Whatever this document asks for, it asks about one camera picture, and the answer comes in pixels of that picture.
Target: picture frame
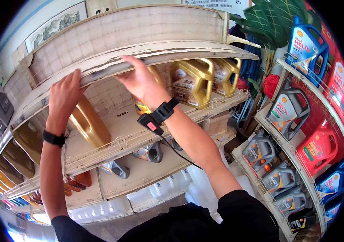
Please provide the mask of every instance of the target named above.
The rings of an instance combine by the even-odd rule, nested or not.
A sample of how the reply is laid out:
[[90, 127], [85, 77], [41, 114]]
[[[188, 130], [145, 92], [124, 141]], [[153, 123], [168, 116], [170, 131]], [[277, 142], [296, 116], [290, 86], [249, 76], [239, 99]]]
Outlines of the picture frame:
[[28, 54], [49, 37], [76, 22], [86, 19], [87, 17], [86, 1], [77, 3], [53, 16], [25, 39], [24, 42], [27, 47]]

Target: poster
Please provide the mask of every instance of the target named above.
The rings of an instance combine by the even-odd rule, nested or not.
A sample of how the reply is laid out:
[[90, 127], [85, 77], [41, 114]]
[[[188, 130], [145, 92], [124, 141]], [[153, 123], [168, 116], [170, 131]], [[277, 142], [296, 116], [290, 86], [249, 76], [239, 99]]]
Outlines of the poster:
[[86, 3], [80, 2], [53, 16], [25, 39], [28, 53], [64, 28], [87, 18]]
[[[182, 4], [191, 5], [204, 8], [212, 8], [224, 12], [229, 12], [231, 14], [237, 14], [242, 18], [246, 18], [243, 10], [251, 7], [251, 0], [182, 0]], [[229, 28], [235, 25], [234, 21], [230, 21]]]

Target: pink label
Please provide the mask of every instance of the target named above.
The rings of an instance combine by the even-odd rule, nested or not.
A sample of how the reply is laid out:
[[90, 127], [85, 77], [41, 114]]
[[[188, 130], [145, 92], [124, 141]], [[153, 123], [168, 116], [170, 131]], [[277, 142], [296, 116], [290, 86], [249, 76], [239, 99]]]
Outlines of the pink label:
[[152, 122], [149, 122], [146, 126], [148, 126], [152, 131], [156, 130], [156, 126]]

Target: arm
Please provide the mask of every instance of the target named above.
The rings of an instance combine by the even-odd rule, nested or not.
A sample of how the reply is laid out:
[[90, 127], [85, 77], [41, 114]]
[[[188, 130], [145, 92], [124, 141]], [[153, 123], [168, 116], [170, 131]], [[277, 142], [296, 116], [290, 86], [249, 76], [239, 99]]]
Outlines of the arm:
[[[85, 88], [79, 89], [80, 79], [81, 72], [77, 69], [51, 86], [47, 132], [56, 136], [64, 133], [68, 119], [85, 91]], [[45, 141], [40, 160], [40, 193], [50, 220], [57, 216], [68, 216], [62, 176], [62, 149]]]
[[[144, 100], [153, 110], [158, 108], [162, 102], [168, 102], [171, 99], [167, 91], [157, 84], [144, 63], [131, 56], [122, 56], [122, 59], [130, 62], [136, 68], [130, 73], [116, 76], [132, 94]], [[218, 199], [231, 191], [242, 189], [222, 162], [219, 150], [212, 138], [182, 109], [176, 106], [174, 114], [164, 123], [189, 157], [202, 167]]]

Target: floor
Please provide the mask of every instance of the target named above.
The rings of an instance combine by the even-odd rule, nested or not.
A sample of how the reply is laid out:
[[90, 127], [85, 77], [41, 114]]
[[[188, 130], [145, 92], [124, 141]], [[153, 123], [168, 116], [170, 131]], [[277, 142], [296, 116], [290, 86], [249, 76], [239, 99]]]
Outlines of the floor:
[[[127, 231], [134, 228], [135, 226], [140, 225], [147, 220], [150, 220], [151, 218], [157, 216], [159, 213], [168, 212], [170, 207], [181, 206], [186, 202], [187, 201], [183, 194], [141, 213], [106, 222], [84, 225], [84, 227], [92, 234], [107, 242], [115, 242], [119, 238], [121, 238], [122, 235], [124, 235]], [[37, 239], [41, 241], [57, 241], [52, 226], [41, 226], [31, 222], [27, 224], [27, 236], [30, 239]]]

